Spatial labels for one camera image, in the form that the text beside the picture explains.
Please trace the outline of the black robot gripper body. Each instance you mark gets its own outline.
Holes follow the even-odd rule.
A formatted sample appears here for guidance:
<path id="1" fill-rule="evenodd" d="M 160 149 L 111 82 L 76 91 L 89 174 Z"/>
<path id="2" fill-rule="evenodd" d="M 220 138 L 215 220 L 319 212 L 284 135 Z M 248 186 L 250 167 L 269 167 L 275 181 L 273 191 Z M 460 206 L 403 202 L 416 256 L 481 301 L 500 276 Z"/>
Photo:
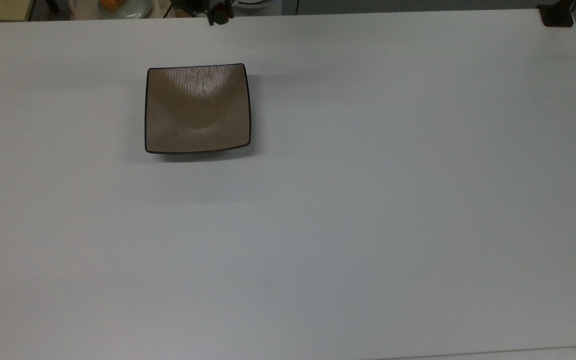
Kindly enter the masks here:
<path id="1" fill-rule="evenodd" d="M 229 0 L 185 0 L 185 7 L 189 9 L 189 12 L 207 12 L 213 9 L 215 6 L 221 4 L 226 7 L 229 6 Z"/>

